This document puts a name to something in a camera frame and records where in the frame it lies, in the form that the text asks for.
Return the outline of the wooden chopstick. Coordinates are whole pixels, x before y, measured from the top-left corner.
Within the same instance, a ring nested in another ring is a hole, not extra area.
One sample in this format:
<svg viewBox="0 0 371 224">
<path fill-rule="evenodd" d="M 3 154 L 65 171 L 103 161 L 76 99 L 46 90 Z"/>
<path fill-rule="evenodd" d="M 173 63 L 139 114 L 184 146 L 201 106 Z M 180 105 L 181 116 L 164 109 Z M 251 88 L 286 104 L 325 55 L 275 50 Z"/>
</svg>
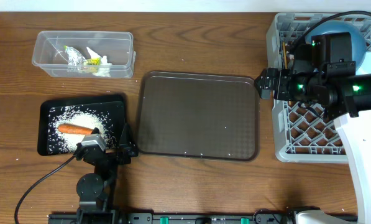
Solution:
<svg viewBox="0 0 371 224">
<path fill-rule="evenodd" d="M 288 69 L 288 63 L 287 63 L 287 54 L 286 54 L 286 43 L 282 42 L 282 57 L 283 57 L 283 66 L 285 69 Z"/>
</svg>

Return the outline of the white rice pile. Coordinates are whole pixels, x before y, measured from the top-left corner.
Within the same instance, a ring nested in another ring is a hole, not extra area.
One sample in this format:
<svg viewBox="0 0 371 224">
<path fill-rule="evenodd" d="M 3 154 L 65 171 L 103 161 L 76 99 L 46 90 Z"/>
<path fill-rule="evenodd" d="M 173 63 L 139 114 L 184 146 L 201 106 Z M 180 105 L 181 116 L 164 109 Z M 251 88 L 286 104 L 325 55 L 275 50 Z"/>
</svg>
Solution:
<svg viewBox="0 0 371 224">
<path fill-rule="evenodd" d="M 81 134 L 66 134 L 58 130 L 62 124 L 71 124 L 83 128 L 98 128 L 101 137 L 105 140 L 108 149 L 114 149 L 118 144 L 119 131 L 122 122 L 114 115 L 119 107 L 113 103 L 107 108 L 102 104 L 57 106 L 48 112 L 48 128 L 46 152 L 48 155 L 72 153 L 76 144 L 84 136 Z"/>
</svg>

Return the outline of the orange carrot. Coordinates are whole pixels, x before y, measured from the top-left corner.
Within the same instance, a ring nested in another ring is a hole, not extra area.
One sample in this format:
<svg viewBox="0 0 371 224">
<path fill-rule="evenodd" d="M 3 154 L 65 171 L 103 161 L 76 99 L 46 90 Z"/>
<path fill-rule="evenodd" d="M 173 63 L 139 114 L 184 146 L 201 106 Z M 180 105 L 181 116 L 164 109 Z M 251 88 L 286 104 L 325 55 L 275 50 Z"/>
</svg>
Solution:
<svg viewBox="0 0 371 224">
<path fill-rule="evenodd" d="M 73 124 L 61 124 L 58 130 L 64 134 L 90 135 L 93 130 Z"/>
</svg>

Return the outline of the white tissue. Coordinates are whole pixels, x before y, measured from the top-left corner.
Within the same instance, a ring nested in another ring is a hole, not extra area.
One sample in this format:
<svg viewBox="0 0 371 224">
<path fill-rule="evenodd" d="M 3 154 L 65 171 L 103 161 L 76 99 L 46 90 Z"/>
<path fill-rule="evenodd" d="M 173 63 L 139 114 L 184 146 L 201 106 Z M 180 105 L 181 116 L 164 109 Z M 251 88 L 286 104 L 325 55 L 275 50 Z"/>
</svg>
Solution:
<svg viewBox="0 0 371 224">
<path fill-rule="evenodd" d="M 111 65 L 112 63 L 108 62 L 108 58 L 106 55 L 100 56 L 97 54 L 94 50 L 91 48 L 87 47 L 87 52 L 89 53 L 90 58 L 100 58 L 101 59 L 101 64 L 99 65 L 99 70 L 96 73 L 92 73 L 94 76 L 97 77 L 104 77 L 104 78 L 109 78 L 110 75 L 110 70 L 111 70 Z"/>
</svg>

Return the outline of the green snack wrapper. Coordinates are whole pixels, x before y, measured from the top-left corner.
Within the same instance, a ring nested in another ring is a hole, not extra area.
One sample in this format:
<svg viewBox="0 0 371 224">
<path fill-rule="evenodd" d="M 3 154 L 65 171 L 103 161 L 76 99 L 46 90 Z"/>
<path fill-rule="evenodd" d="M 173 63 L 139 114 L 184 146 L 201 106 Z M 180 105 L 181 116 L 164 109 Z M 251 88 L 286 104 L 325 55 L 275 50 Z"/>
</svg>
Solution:
<svg viewBox="0 0 371 224">
<path fill-rule="evenodd" d="M 96 73 L 99 70 L 99 65 L 101 64 L 100 58 L 90 58 L 83 62 L 82 72 L 86 73 Z"/>
</svg>

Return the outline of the foil wrapper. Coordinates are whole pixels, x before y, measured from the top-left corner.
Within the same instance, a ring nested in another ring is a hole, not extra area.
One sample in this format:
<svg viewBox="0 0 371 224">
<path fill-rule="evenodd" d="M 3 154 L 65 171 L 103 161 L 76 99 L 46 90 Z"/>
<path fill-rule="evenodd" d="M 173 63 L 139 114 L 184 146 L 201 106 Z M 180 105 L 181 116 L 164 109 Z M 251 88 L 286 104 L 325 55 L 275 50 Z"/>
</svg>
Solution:
<svg viewBox="0 0 371 224">
<path fill-rule="evenodd" d="M 86 58 L 74 47 L 64 46 L 65 53 L 68 56 L 68 70 L 71 72 L 82 72 L 82 66 Z"/>
</svg>

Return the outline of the dark blue plate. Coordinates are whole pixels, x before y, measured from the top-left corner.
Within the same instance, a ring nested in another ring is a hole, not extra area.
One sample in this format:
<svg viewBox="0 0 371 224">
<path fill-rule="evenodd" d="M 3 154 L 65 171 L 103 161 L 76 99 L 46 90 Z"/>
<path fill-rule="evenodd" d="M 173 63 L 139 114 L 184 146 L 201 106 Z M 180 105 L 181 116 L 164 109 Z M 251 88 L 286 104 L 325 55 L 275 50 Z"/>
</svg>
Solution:
<svg viewBox="0 0 371 224">
<path fill-rule="evenodd" d="M 314 35 L 323 35 L 323 34 L 334 34 L 341 32 L 349 32 L 352 41 L 352 58 L 356 62 L 356 69 L 358 70 L 361 63 L 364 60 L 366 54 L 365 39 L 359 29 L 347 22 L 344 21 L 327 21 L 317 28 L 313 29 L 305 37 L 305 42 L 307 44 L 311 43 L 311 38 Z"/>
</svg>

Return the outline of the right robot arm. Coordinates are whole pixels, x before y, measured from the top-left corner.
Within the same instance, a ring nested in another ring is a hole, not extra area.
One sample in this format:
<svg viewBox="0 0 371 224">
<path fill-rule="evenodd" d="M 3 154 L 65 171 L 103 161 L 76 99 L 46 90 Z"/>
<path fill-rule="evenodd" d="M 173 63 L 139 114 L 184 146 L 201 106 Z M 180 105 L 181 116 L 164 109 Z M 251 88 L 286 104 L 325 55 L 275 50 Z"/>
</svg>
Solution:
<svg viewBox="0 0 371 224">
<path fill-rule="evenodd" d="M 371 74 L 356 74 L 350 33 L 313 36 L 296 47 L 291 68 L 266 68 L 254 85 L 262 99 L 324 107 L 346 150 L 357 223 L 371 223 Z"/>
</svg>

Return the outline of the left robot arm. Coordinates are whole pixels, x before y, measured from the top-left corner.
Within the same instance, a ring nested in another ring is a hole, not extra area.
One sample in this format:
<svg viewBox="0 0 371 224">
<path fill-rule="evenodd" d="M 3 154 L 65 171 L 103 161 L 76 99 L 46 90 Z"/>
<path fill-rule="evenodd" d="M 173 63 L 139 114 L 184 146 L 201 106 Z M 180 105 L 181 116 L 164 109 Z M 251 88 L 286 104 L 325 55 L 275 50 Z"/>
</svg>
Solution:
<svg viewBox="0 0 371 224">
<path fill-rule="evenodd" d="M 87 212 L 106 212 L 112 207 L 117 168 L 131 163 L 139 150 L 132 139 L 129 124 L 125 124 L 119 147 L 107 152 L 107 144 L 96 129 L 77 144 L 73 154 L 78 161 L 94 166 L 94 172 L 84 175 L 76 185 L 80 209 Z"/>
</svg>

